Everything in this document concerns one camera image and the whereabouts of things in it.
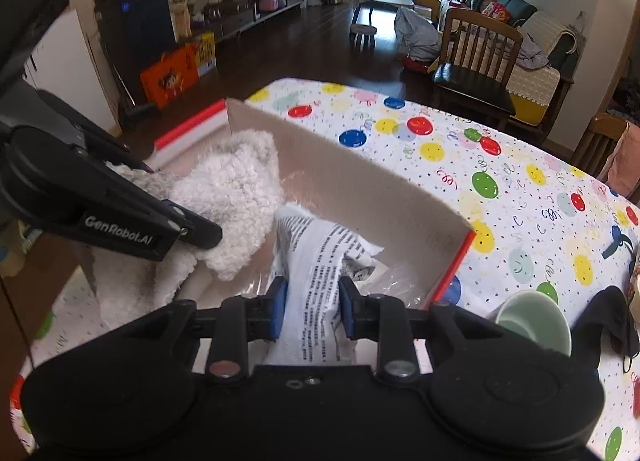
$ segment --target green cup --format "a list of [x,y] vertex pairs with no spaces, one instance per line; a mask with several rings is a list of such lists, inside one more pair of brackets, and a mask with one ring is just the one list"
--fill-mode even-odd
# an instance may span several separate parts
[[545,349],[571,356],[569,324],[558,304],[540,291],[516,293],[487,318]]

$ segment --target chair backrest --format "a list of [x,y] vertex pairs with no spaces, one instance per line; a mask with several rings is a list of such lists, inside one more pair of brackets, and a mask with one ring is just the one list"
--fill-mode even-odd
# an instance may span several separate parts
[[570,163],[596,177],[604,167],[607,157],[625,132],[626,121],[611,114],[596,114],[572,155]]
[[[452,32],[454,20],[457,20],[459,24],[456,28],[456,31]],[[473,33],[473,26],[476,26],[476,34],[474,36],[470,36],[470,34]],[[460,43],[461,34],[463,32],[465,33],[465,40],[462,47],[462,53],[459,53],[458,46]],[[453,48],[451,51],[449,51],[449,42],[451,42],[452,37]],[[469,39],[473,39],[473,43],[470,47],[471,53],[468,55],[467,65],[465,64],[465,62],[467,61],[466,51],[469,48]],[[504,22],[500,22],[495,18],[490,18],[486,15],[483,15],[482,13],[471,11],[469,9],[450,8],[449,11],[447,11],[447,16],[444,24],[444,33],[442,34],[442,46],[440,47],[440,63],[454,63],[456,61],[456,56],[459,56],[459,65],[471,68],[474,59],[476,57],[479,57],[478,66],[475,70],[498,81],[498,71],[501,68],[502,58],[504,57],[505,49],[507,47],[507,39],[513,41],[513,46],[510,49],[509,57],[504,68],[504,73],[502,74],[502,78],[500,79],[500,84],[502,85],[502,87],[506,87],[507,82],[511,77],[513,66],[516,63],[518,52],[520,51],[520,47],[522,46],[522,35],[516,28],[513,28],[510,25],[505,24]],[[479,40],[482,40],[480,53],[476,54]],[[490,48],[490,52],[488,53],[488,56],[485,57],[487,47]],[[494,61],[495,57],[497,57],[497,60],[492,70],[492,62]]]
[[429,8],[431,10],[431,23],[438,28],[438,22],[440,21],[440,0],[413,0],[416,6],[421,8]]

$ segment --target red tape edge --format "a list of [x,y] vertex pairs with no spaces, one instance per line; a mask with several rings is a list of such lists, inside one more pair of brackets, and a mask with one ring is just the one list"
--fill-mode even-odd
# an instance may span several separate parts
[[198,114],[195,114],[187,121],[183,121],[180,125],[175,128],[172,128],[168,133],[160,136],[156,139],[155,148],[156,150],[161,150],[166,147],[168,144],[174,142],[180,136],[183,136],[187,132],[189,132],[192,128],[198,126],[205,120],[209,120],[212,116],[216,115],[220,111],[224,110],[226,107],[224,100],[218,100],[215,104],[209,105],[209,107],[204,108]]
[[458,253],[456,254],[456,256],[453,258],[452,263],[449,264],[449,268],[447,269],[447,271],[444,274],[444,277],[438,284],[438,287],[436,288],[436,291],[433,294],[433,297],[431,297],[431,299],[428,300],[427,303],[424,305],[425,309],[433,301],[440,300],[440,298],[442,298],[442,296],[444,295],[444,292],[447,290],[447,287],[449,287],[449,284],[451,284],[453,276],[458,271],[458,268],[462,263],[462,259],[465,258],[466,252],[471,247],[471,244],[473,243],[475,238],[476,238],[476,232],[473,230],[471,230],[468,234],[466,234],[465,240],[462,242],[462,246],[460,246],[460,249],[458,250]]

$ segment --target polka dot tablecloth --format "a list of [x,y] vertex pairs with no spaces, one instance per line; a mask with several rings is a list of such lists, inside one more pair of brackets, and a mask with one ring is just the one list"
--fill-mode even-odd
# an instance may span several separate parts
[[[445,298],[485,316],[507,297],[537,289],[572,324],[609,286],[626,286],[627,247],[604,259],[614,238],[638,245],[638,209],[576,168],[477,123],[375,92],[286,78],[248,103],[296,123],[401,175],[460,212],[476,238]],[[33,344],[39,364],[105,332],[97,301],[79,270]],[[606,461],[640,456],[633,417],[635,370],[603,338],[598,368],[606,407],[590,447]],[[20,409],[23,368],[10,401],[14,428],[33,446]]]

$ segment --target small stool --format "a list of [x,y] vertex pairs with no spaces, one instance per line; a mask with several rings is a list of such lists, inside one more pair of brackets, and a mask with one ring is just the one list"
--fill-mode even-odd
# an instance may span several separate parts
[[364,40],[364,47],[376,46],[376,33],[378,29],[366,24],[351,24],[349,38],[353,42],[355,40],[356,47],[360,47],[360,43]]

